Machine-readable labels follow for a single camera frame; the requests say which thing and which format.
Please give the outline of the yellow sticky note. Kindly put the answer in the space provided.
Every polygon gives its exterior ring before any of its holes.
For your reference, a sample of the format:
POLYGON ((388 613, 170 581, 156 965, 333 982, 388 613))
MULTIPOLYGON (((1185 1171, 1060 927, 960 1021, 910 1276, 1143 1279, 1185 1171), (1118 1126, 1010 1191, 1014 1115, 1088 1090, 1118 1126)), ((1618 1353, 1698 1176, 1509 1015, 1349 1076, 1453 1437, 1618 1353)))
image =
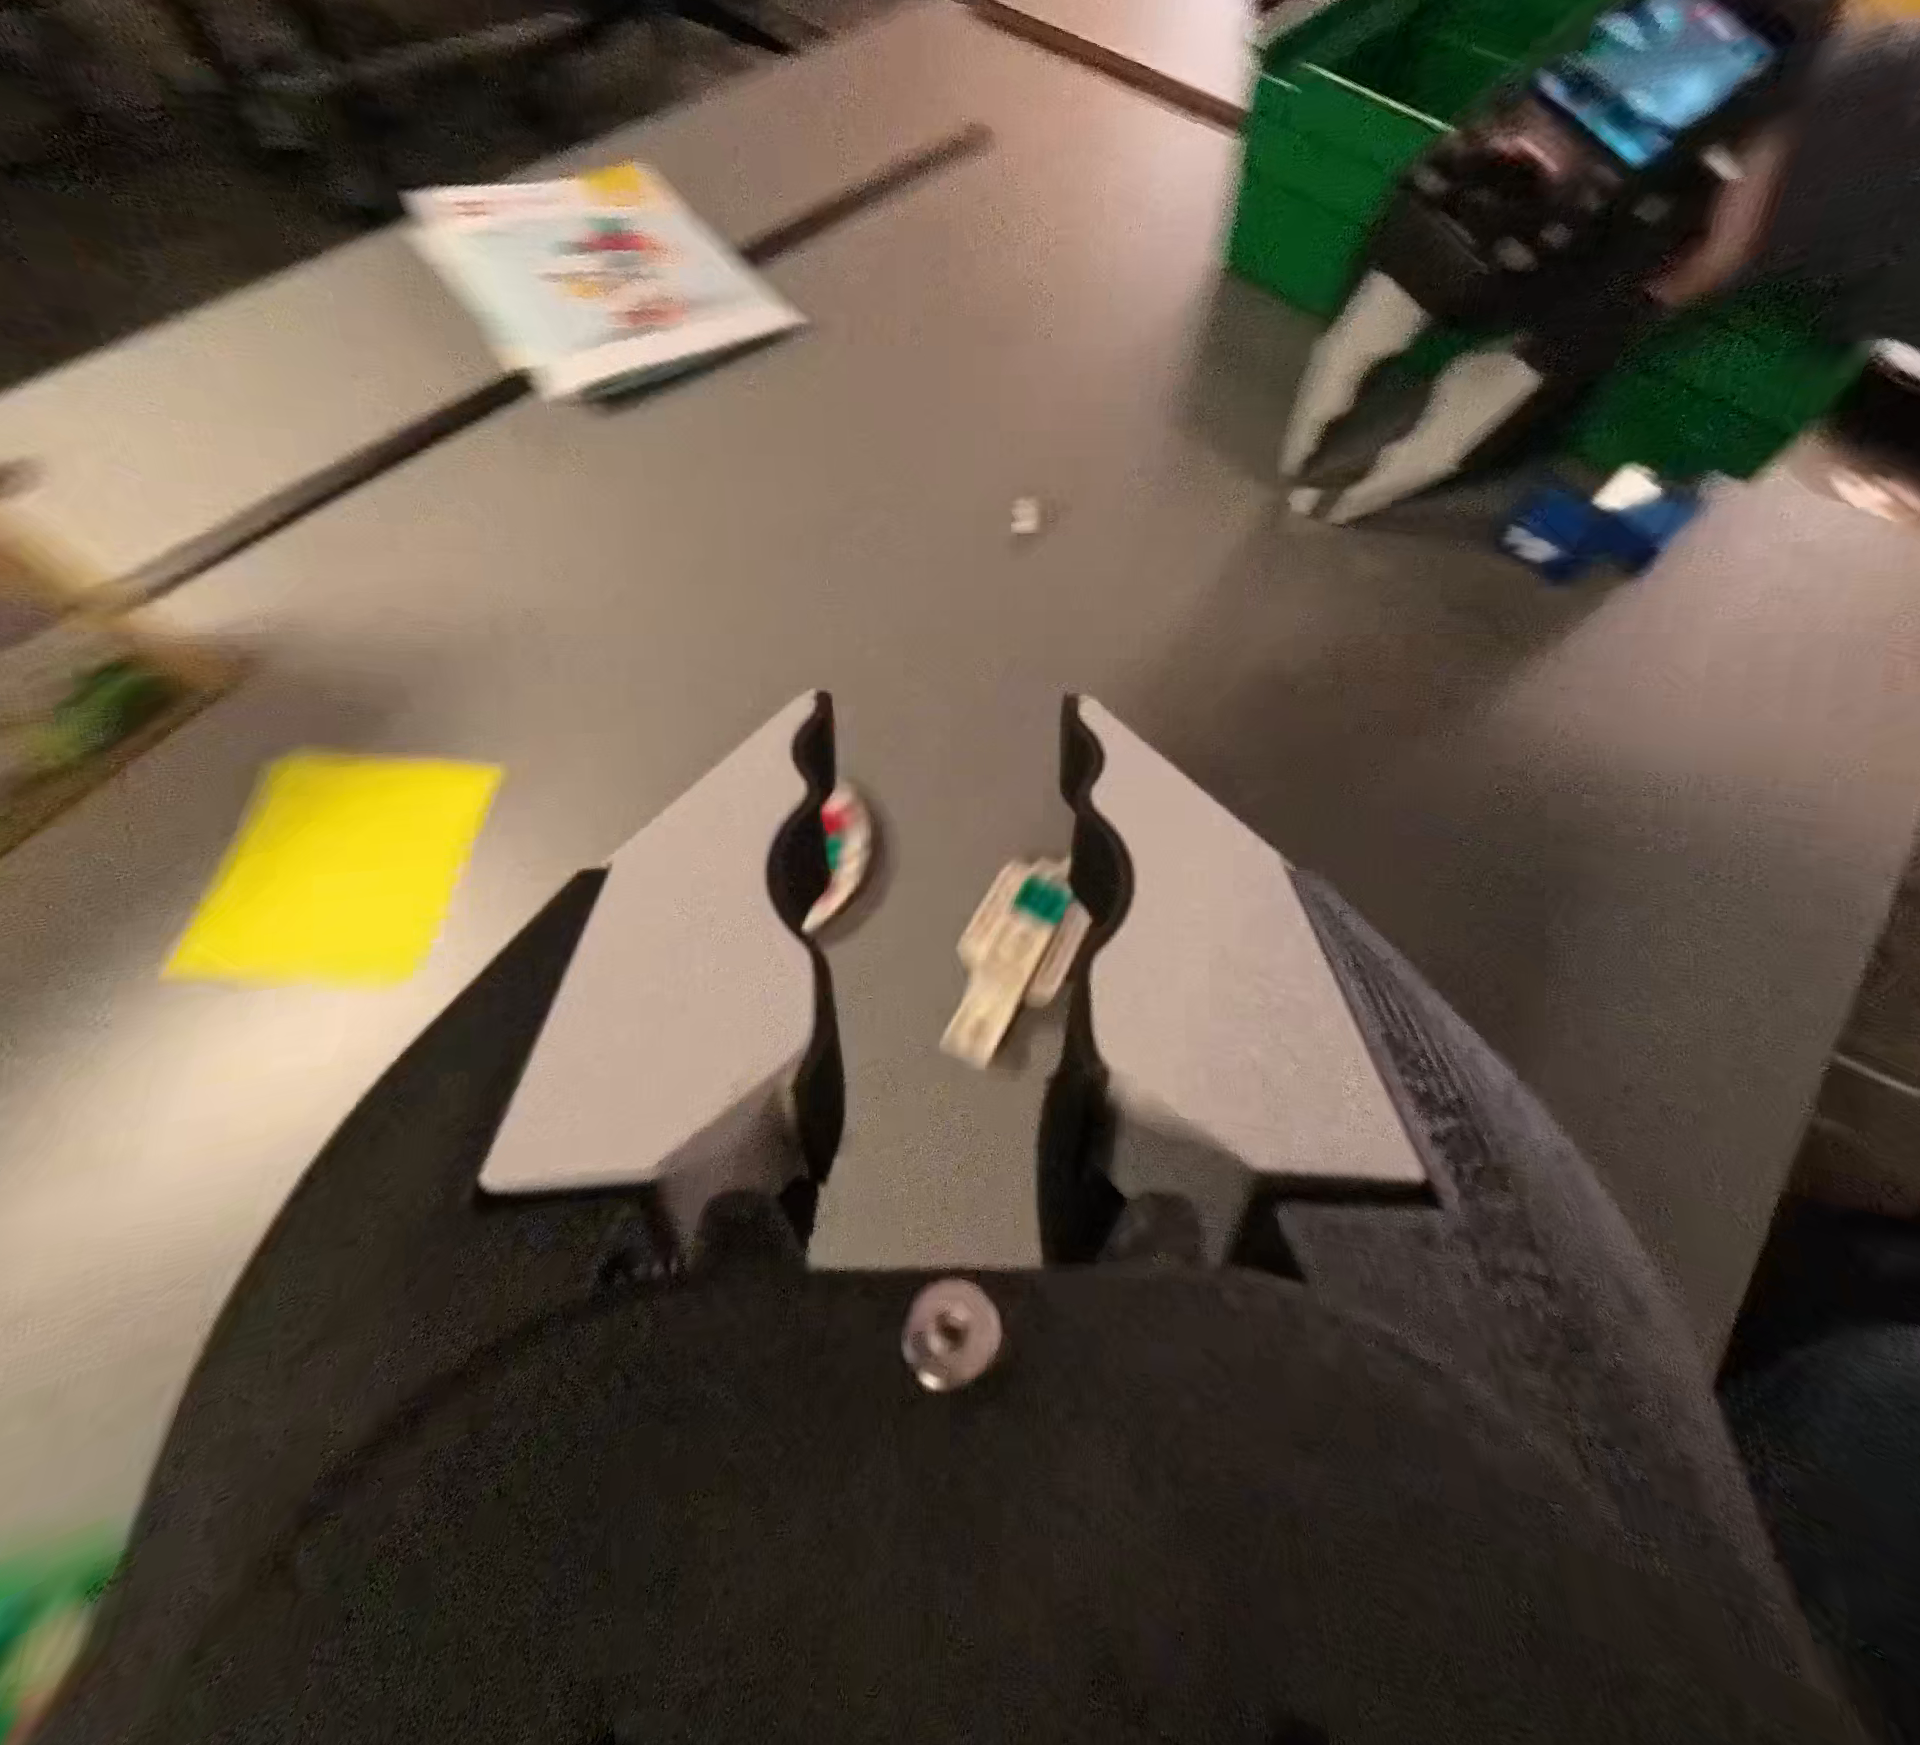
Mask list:
POLYGON ((388 989, 442 937, 492 763, 296 750, 270 763, 160 978, 388 989))

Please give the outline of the round rainbow brick plate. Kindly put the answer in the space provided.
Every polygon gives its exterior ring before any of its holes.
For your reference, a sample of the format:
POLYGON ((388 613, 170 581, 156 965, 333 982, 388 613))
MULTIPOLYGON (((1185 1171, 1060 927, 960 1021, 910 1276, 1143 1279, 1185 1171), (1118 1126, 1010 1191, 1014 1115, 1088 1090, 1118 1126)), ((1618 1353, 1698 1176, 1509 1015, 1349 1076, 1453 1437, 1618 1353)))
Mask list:
POLYGON ((863 917, 881 870, 881 822, 872 800, 848 777, 824 800, 819 831, 829 881, 801 921, 801 934, 812 941, 824 941, 863 917))

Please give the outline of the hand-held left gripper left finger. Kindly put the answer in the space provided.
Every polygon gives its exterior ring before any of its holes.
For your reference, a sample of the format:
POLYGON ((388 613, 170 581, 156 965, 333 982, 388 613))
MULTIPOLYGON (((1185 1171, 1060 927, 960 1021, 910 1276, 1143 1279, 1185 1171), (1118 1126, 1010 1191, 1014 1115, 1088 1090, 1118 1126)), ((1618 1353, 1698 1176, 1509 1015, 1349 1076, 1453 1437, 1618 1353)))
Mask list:
POLYGON ((605 861, 478 1171, 484 1198, 636 1191, 668 1243, 761 1194, 807 1236, 844 1129, 829 965, 829 691, 784 703, 605 861))

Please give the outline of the small blue box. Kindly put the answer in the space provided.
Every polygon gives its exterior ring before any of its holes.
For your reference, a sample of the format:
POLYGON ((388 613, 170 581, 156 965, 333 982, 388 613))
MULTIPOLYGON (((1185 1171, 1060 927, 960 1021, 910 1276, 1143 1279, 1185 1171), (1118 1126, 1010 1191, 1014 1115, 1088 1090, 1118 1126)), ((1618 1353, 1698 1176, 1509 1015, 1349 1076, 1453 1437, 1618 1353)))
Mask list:
POLYGON ((1543 481, 1501 518, 1496 548, 1547 584, 1651 569, 1692 522, 1702 494, 1644 464, 1615 469, 1597 485, 1543 481))

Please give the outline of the white brick assembly teal brick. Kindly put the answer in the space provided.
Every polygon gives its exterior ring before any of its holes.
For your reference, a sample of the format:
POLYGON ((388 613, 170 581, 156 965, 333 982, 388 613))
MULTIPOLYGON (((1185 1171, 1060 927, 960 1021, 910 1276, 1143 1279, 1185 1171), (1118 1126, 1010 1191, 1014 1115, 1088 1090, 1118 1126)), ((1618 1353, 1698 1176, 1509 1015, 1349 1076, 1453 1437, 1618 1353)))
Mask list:
POLYGON ((964 988, 940 1036, 947 1057, 988 1068, 1017 1018, 1064 992, 1089 934, 1067 859, 1002 865, 956 943, 964 988))

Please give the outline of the green divided plastic bin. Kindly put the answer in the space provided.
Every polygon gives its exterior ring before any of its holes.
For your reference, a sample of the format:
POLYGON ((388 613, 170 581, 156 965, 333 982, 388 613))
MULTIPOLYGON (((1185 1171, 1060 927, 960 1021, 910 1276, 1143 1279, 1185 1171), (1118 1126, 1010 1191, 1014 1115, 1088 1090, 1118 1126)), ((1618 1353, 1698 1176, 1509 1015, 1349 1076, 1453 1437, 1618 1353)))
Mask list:
MULTIPOLYGON (((1369 270, 1410 164, 1608 3, 1326 0, 1271 36, 1242 129, 1228 270, 1326 330, 1369 270)), ((1849 5, 1805 0, 1805 76, 1785 116, 1849 5)), ((1294 507, 1324 521, 1328 494, 1411 422, 1434 374, 1489 344, 1501 339, 1427 325, 1379 365, 1303 475, 1285 481, 1294 507)), ((1597 473, 1638 463, 1680 481, 1747 479, 1836 409, 1865 353, 1824 338, 1789 290, 1745 280, 1655 317, 1599 379, 1546 379, 1461 470, 1560 456, 1597 473)))

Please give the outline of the person's leg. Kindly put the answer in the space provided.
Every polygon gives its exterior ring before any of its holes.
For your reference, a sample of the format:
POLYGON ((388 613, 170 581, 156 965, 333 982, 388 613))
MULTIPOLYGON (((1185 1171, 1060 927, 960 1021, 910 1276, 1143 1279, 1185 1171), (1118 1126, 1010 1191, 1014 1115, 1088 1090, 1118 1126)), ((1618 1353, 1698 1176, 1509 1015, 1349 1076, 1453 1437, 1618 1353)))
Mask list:
POLYGON ((1810 1623, 1883 1738, 1918 1739, 1918 1330, 1876 1319, 1722 1383, 1810 1623))

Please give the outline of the person's right forearm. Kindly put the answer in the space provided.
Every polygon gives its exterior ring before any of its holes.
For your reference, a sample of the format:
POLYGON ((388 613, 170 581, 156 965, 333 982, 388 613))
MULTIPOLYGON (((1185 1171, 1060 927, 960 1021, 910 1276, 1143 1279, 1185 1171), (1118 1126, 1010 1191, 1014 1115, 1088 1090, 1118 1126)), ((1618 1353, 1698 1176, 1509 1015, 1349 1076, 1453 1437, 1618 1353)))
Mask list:
POLYGON ((1798 108, 1762 278, 1839 344, 1918 346, 1918 20, 1837 39, 1798 108))

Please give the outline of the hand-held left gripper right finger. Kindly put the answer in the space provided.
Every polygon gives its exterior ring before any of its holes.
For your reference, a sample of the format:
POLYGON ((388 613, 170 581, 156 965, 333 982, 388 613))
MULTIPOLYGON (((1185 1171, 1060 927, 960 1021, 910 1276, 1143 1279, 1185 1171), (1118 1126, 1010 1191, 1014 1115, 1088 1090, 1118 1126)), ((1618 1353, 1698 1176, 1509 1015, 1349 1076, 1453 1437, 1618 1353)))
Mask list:
POLYGON ((1282 1204, 1427 1204, 1427 1163, 1286 859, 1104 703, 1060 788, 1092 931, 1040 1118, 1045 1262, 1290 1262, 1282 1204))

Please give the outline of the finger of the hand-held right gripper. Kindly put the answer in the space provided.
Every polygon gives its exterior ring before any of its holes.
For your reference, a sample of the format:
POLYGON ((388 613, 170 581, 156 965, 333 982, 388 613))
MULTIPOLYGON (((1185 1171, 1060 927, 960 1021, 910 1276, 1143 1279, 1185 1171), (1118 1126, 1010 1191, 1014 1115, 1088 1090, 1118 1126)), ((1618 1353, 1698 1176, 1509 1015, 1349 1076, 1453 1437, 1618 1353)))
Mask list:
POLYGON ((1342 528, 1453 479, 1467 456, 1524 412, 1546 376, 1509 344, 1471 347, 1444 365, 1411 422, 1324 501, 1324 522, 1342 528))
POLYGON ((1371 374, 1427 331, 1427 309, 1385 272, 1364 272, 1309 353, 1278 449, 1278 475, 1294 481, 1331 427, 1349 414, 1371 374))

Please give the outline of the colourful toy set box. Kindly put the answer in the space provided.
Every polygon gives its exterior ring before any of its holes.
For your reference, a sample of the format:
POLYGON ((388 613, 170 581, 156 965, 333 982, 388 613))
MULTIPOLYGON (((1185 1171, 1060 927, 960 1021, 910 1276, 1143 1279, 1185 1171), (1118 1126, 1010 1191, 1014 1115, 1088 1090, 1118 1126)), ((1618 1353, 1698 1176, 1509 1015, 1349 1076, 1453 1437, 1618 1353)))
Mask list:
POLYGON ((221 702, 248 657, 154 623, 13 518, 1 526, 1 851, 221 702))

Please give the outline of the instruction booklet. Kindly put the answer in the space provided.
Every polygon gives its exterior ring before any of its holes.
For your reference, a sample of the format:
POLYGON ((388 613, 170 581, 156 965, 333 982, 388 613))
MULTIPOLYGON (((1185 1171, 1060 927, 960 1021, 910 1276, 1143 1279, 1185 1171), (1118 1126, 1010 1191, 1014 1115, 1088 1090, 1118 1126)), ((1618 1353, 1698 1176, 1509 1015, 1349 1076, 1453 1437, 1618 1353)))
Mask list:
POLYGON ((807 320, 652 167, 406 194, 415 254, 546 403, 729 363, 807 320))

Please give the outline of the person's right hand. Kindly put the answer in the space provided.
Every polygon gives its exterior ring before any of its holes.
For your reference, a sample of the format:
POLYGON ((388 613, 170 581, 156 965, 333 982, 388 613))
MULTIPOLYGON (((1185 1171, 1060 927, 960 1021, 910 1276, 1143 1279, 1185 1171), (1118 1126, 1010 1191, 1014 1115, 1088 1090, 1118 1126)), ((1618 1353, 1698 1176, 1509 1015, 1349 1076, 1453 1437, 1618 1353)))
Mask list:
POLYGON ((1651 288, 1667 311, 1685 309, 1726 290, 1757 257, 1777 202, 1789 138, 1774 129, 1752 142, 1738 171, 1722 185, 1686 254, 1651 288))

